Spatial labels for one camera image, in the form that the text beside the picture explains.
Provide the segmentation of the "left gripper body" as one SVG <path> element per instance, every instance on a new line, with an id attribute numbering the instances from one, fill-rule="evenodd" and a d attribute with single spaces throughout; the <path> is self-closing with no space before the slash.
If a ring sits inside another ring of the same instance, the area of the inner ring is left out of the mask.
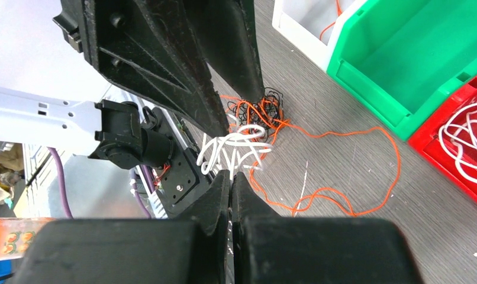
<path id="1" fill-rule="evenodd" d="M 96 0 L 61 0 L 62 10 L 53 18 L 62 30 L 64 40 L 98 72 L 99 36 L 98 12 L 99 1 Z"/>

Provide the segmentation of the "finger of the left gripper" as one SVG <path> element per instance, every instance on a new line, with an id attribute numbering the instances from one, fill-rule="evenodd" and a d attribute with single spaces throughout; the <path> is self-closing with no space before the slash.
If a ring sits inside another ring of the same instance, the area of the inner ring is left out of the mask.
<path id="1" fill-rule="evenodd" d="M 228 120 L 182 1 L 82 1 L 86 60 L 109 82 L 211 137 Z"/>
<path id="2" fill-rule="evenodd" d="M 243 100 L 259 102 L 265 86 L 254 1 L 184 1 L 183 4 L 207 62 Z"/>

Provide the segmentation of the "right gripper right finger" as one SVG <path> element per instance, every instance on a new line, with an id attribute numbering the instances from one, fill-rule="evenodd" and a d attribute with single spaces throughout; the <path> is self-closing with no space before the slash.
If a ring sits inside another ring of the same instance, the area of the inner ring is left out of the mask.
<path id="1" fill-rule="evenodd" d="M 243 173 L 231 186 L 236 283 L 422 283 L 402 231 L 380 218 L 283 217 Z"/>

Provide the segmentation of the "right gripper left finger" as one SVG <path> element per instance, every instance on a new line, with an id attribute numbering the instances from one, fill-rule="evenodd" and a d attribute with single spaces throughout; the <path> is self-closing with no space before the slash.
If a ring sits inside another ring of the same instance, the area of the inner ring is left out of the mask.
<path id="1" fill-rule="evenodd" d="M 13 283 L 224 283 L 229 172 L 172 219 L 46 224 Z"/>

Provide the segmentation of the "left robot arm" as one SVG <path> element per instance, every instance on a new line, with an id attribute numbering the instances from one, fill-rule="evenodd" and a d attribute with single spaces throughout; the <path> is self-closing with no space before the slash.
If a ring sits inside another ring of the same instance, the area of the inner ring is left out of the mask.
<path id="1" fill-rule="evenodd" d="M 222 137 L 211 72 L 247 101 L 263 95 L 253 1 L 0 1 L 0 141 L 159 167 L 175 143 L 101 91 L 110 83 Z"/>

